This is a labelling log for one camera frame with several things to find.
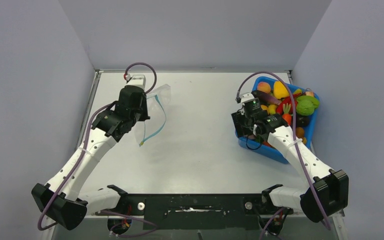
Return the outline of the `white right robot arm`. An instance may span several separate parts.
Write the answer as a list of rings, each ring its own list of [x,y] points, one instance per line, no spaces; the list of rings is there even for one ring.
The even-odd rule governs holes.
[[[312,222],[342,211],[348,206],[349,176],[322,162],[292,127],[279,115],[269,115],[257,98],[244,100],[231,117],[238,137],[254,135],[267,141],[297,171],[306,183],[304,188],[274,185],[262,192],[262,209],[269,214],[289,208],[305,214]]]

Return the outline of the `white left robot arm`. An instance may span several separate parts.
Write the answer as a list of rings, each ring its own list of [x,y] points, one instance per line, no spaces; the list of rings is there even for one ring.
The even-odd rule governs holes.
[[[45,231],[55,225],[76,228],[91,212],[114,208],[120,193],[101,190],[97,201],[80,198],[80,191],[104,155],[129,133],[137,122],[149,120],[144,87],[126,85],[118,99],[102,106],[90,117],[83,142],[65,165],[45,184],[31,190],[41,214],[37,228]]]

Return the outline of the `clear zip top bag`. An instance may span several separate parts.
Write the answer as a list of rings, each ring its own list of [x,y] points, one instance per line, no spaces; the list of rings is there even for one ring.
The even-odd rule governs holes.
[[[158,135],[164,128],[168,114],[167,106],[172,99],[171,86],[164,84],[147,95],[148,115],[150,119],[138,122],[134,127],[134,136],[139,147]]]

